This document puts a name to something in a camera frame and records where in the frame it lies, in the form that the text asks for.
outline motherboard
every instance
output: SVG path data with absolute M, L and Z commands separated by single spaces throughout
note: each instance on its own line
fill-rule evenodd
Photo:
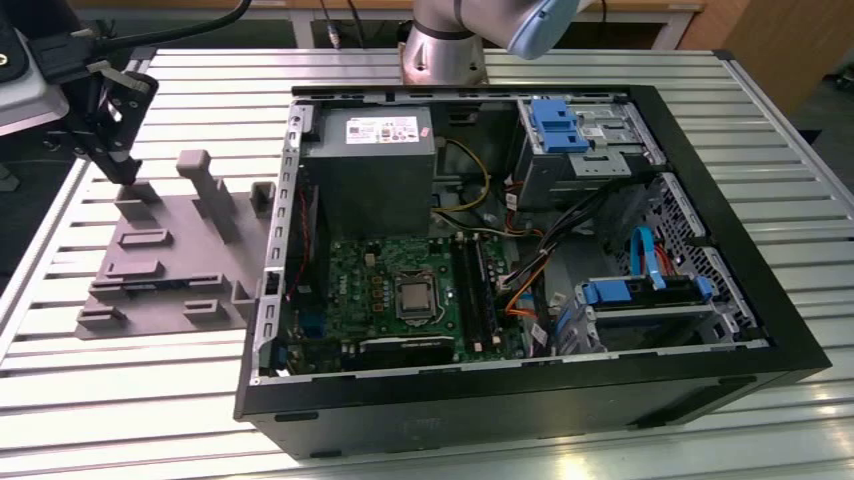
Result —
M 476 234 L 334 242 L 324 313 L 301 313 L 313 372 L 522 358 L 496 285 L 502 240 Z

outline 3d printed holder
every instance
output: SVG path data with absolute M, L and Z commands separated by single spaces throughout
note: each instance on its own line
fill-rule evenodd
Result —
M 198 195 L 123 187 L 107 256 L 78 317 L 82 339 L 246 327 L 258 303 L 273 183 L 229 193 L 205 150 L 183 151 L 178 172 Z

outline ram slot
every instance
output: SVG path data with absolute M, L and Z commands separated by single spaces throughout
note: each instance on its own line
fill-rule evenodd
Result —
M 472 288 L 466 240 L 458 238 L 452 241 L 452 268 L 454 269 L 454 286 L 457 290 L 457 302 L 464 326 L 464 339 L 466 350 L 476 352 L 482 350 L 481 328 L 477 320 L 477 303 Z
M 496 297 L 493 296 L 493 285 L 488 273 L 486 259 L 481 241 L 476 238 L 466 243 L 469 250 L 470 271 L 473 272 L 472 287 L 476 294 L 476 305 L 478 310 L 478 327 L 481 329 L 481 339 L 484 348 L 493 350 L 501 344 L 498 335 L 498 317 L 496 315 Z

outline power supply label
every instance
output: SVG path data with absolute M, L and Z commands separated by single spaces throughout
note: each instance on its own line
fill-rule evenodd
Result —
M 361 117 L 348 120 L 348 144 L 418 143 L 416 117 Z

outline slotted work surface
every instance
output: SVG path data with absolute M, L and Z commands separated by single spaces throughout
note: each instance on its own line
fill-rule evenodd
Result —
M 162 195 L 190 195 L 182 150 L 205 149 L 230 192 L 276 181 L 294 85 L 398 84 L 393 50 L 162 50 L 162 82 L 134 155 Z M 854 452 L 854 222 L 839 188 L 739 65 L 708 52 L 488 53 L 494 84 L 653 84 L 673 110 L 833 368 L 681 428 L 298 464 L 233 416 L 243 331 L 78 340 L 119 210 L 82 163 L 43 263 L 11 305 L 0 363 L 0 476 L 183 478 L 329 468 L 372 478 L 837 478 Z M 642 441 L 625 441 L 644 437 Z

